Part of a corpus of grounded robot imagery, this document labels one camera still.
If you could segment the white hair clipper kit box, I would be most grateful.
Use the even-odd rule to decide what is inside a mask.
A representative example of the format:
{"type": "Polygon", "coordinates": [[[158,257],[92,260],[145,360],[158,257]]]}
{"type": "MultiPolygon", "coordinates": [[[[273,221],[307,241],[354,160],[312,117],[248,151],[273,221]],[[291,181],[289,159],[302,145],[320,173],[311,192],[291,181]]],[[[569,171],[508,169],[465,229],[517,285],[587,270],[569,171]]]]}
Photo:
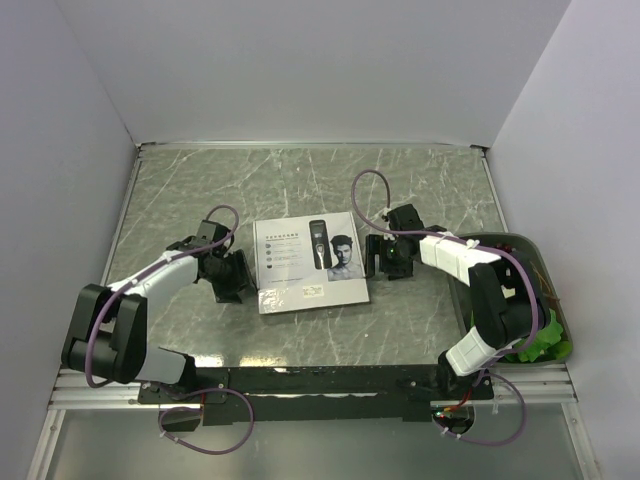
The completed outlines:
{"type": "Polygon", "coordinates": [[[350,212],[256,221],[254,247],[262,315],[370,301],[350,212]]]}

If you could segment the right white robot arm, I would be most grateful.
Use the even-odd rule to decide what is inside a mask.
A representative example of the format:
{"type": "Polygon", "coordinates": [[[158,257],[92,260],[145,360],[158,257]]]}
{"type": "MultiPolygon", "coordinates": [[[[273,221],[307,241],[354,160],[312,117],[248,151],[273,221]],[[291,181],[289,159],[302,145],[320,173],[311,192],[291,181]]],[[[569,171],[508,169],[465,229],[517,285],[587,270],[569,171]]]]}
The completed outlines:
{"type": "Polygon", "coordinates": [[[380,271],[390,279],[405,278],[414,263],[421,263],[466,286],[473,325],[438,358],[434,386],[444,396],[462,396],[482,368],[551,323],[526,255],[426,227],[411,204],[386,209],[383,220],[387,226],[381,233],[367,237],[367,275],[380,271]]]}

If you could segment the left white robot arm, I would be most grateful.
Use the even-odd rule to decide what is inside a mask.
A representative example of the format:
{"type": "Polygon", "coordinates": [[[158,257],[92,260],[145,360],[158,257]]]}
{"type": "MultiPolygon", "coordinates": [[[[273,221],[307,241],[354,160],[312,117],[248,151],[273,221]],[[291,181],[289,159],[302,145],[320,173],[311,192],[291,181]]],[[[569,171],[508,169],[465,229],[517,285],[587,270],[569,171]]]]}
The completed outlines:
{"type": "Polygon", "coordinates": [[[147,340],[151,314],[182,288],[200,281],[218,303],[240,303],[255,289],[243,250],[231,249],[234,231],[208,219],[196,234],[171,244],[143,270],[110,285],[89,284],[79,293],[61,353],[63,367],[83,372],[100,388],[113,382],[162,384],[176,402],[198,387],[195,359],[154,347],[147,340]]]}

